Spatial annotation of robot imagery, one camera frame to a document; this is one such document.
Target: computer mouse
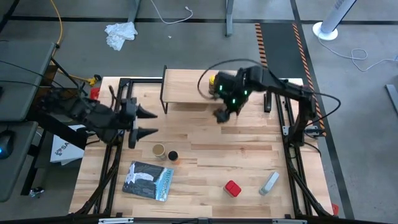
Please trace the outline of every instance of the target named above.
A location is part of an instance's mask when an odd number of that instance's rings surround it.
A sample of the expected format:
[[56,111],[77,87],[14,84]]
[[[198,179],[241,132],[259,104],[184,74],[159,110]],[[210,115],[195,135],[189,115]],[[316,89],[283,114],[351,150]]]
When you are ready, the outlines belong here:
[[0,133],[0,159],[8,158],[14,150],[15,132],[5,130]]

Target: black desk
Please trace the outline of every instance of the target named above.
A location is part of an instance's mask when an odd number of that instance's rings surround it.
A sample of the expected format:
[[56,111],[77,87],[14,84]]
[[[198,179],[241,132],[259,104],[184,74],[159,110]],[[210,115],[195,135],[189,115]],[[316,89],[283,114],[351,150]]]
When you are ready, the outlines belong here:
[[[50,63],[55,44],[49,42],[0,42],[0,60],[44,74]],[[43,77],[0,62],[0,80],[40,85]],[[37,91],[36,86],[0,82],[4,93],[0,98],[1,121],[23,121]]]
[[[37,122],[33,121],[9,124],[8,129],[17,134],[15,135],[14,151],[7,159],[0,160],[0,202],[5,202],[11,195],[35,136],[37,126]],[[0,124],[0,132],[6,128],[7,125]]]

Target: wooden table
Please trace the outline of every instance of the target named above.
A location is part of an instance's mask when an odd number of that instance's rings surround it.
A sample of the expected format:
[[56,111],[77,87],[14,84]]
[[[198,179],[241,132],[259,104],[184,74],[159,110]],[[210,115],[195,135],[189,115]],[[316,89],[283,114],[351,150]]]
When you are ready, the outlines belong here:
[[[99,94],[103,104],[111,102],[108,85],[117,91],[118,83],[117,77],[103,78]],[[125,217],[158,218],[283,218],[285,214],[293,215],[275,99],[271,113],[264,113],[262,94],[252,93],[238,118],[231,116],[228,123],[217,124],[211,114],[218,105],[174,103],[169,107],[169,114],[164,114],[159,100],[160,84],[135,84],[133,95],[138,102],[159,115],[157,119],[140,119],[138,125],[158,128],[159,132],[141,139],[135,149],[127,148],[128,134],[125,135],[112,214],[123,212]],[[297,114],[296,101],[292,101],[292,107]],[[306,141],[316,145],[311,139]],[[155,158],[152,146],[159,142],[166,150],[179,153],[180,165]],[[97,188],[104,152],[102,142],[86,147],[71,212],[78,210]],[[308,187],[331,213],[320,155],[307,146],[301,147],[301,152]],[[166,202],[122,192],[131,161],[175,169]],[[259,195],[260,186],[273,171],[280,174],[274,188],[266,196]],[[229,180],[242,188],[236,198],[223,190]],[[300,207],[305,211],[298,187],[297,192]],[[105,190],[102,209],[107,195],[108,190]]]

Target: small cup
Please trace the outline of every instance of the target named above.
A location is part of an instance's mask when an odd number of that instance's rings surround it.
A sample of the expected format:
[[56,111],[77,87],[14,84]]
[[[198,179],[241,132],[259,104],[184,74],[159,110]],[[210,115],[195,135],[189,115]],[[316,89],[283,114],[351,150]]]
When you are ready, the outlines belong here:
[[176,151],[170,151],[168,157],[174,165],[180,164],[180,160],[178,159],[178,153]]
[[166,150],[164,148],[164,145],[162,144],[156,144],[153,148],[152,148],[152,152],[154,153],[154,155],[156,157],[158,157],[161,160],[165,160],[166,159]]

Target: concrete floor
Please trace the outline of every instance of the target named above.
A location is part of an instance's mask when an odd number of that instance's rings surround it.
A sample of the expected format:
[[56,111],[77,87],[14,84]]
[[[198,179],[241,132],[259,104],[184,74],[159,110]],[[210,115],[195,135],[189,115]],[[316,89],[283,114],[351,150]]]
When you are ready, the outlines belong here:
[[[11,0],[0,2],[0,14],[7,11]],[[237,19],[294,19],[289,0],[235,0]],[[303,20],[322,20],[333,1],[308,3],[296,0]],[[69,0],[55,1],[62,16],[127,17],[127,1]],[[184,6],[194,11],[194,18],[222,19],[224,0],[155,1],[167,18],[187,16]],[[395,0],[358,0],[346,20],[398,21]],[[55,16],[48,0],[21,0],[15,16]],[[149,0],[143,0],[139,18],[157,18]],[[220,60],[251,58],[259,60],[253,24],[235,24],[234,34],[224,36],[224,24],[182,23],[167,26],[162,23],[136,23],[136,40],[125,42],[116,52],[106,45],[104,28],[108,22],[64,22],[64,38],[56,59],[70,73],[81,77],[102,76],[161,76],[163,65],[170,68],[204,69]],[[385,84],[398,85],[396,63],[383,63],[368,72],[360,72],[350,60],[337,57],[323,48],[314,38],[311,25],[304,25],[305,39],[320,91],[337,96],[341,108],[328,118],[354,216],[358,220],[398,223],[398,119]],[[360,62],[367,67],[382,58],[398,55],[394,40],[398,26],[339,26],[339,37],[326,44],[349,55],[353,48],[364,48],[369,59]],[[48,40],[59,35],[58,22],[9,21],[0,33],[6,40]],[[225,69],[245,64],[225,65]],[[65,86],[71,84],[57,77]],[[335,102],[323,99],[326,111]],[[341,205],[331,161],[325,141],[320,139],[322,161],[331,200]],[[44,180],[47,192],[40,199],[18,195],[22,177],[10,201],[0,204],[0,220],[64,215],[72,197],[78,168],[51,169]],[[60,180],[67,184],[59,186]]]

